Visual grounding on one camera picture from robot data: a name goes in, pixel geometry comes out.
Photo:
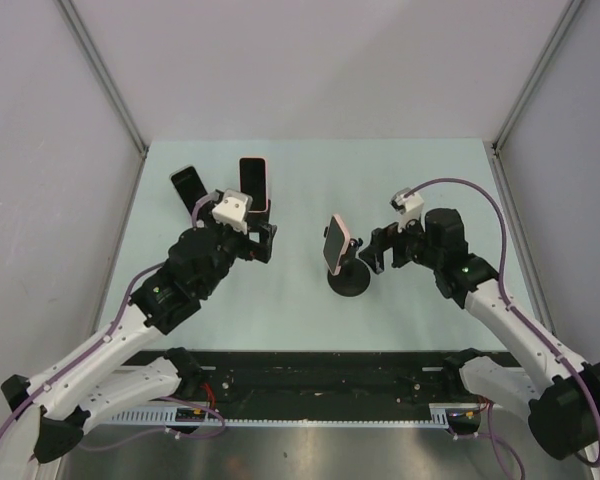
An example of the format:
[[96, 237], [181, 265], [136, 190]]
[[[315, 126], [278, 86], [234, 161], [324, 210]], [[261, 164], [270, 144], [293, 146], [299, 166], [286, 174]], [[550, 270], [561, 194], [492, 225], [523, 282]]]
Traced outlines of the black round-base phone stand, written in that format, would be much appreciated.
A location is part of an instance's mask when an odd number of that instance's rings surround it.
[[341, 259], [341, 269], [332, 276], [327, 268], [327, 282], [336, 294], [352, 298], [363, 294], [370, 285], [370, 272], [367, 265], [358, 258], [358, 250], [363, 242], [351, 237], [349, 248]]

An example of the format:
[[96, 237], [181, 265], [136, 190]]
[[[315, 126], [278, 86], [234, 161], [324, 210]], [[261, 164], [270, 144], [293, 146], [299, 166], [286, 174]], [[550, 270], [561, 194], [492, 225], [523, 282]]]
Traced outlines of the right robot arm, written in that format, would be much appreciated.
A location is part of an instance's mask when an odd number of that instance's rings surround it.
[[600, 442], [600, 362], [587, 362], [515, 305], [502, 291], [498, 272], [470, 252], [458, 211], [433, 209], [405, 226], [377, 228], [360, 257], [380, 274], [387, 251], [395, 268], [413, 262], [430, 269], [442, 296], [486, 326], [522, 369], [512, 372], [467, 350], [441, 376], [449, 399], [476, 394], [494, 401], [526, 422], [557, 460]]

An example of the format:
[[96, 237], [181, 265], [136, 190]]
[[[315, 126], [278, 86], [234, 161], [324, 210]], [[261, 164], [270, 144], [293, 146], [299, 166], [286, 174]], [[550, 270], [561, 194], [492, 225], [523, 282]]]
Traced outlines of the pink case phone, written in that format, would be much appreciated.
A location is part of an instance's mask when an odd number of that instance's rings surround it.
[[323, 245], [323, 257], [332, 276], [340, 273], [341, 259], [349, 248], [350, 241], [350, 233], [341, 216], [332, 215], [326, 228]]

